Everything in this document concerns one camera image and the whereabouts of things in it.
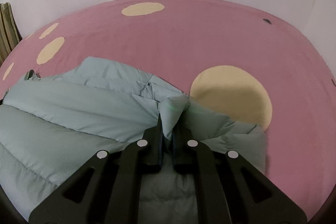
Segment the light blue puffer jacket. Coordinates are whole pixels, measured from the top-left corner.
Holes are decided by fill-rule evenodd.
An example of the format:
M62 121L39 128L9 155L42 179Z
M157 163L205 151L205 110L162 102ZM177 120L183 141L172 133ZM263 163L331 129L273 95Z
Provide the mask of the light blue puffer jacket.
M195 140L234 150L264 172L258 125L205 108L156 75L88 57L60 75L28 72L9 88L1 104L1 187L27 219L96 152L122 151L158 121L169 142L181 114Z

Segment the pink polka dot bedsheet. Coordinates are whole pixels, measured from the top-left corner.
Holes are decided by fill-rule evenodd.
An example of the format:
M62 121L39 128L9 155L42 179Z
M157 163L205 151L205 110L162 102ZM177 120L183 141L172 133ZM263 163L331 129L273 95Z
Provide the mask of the pink polka dot bedsheet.
M33 32L1 65L1 100L28 72L94 57L158 76L196 103L258 125L264 173L312 219L335 185L335 79L287 22L221 0L116 0Z

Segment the striped fabric headboard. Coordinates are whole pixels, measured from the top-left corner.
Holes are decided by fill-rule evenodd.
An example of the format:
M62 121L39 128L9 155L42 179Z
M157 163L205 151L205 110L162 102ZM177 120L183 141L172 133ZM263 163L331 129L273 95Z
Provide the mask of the striped fabric headboard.
M22 40L9 2L1 3L0 32L0 61L3 64L5 59Z

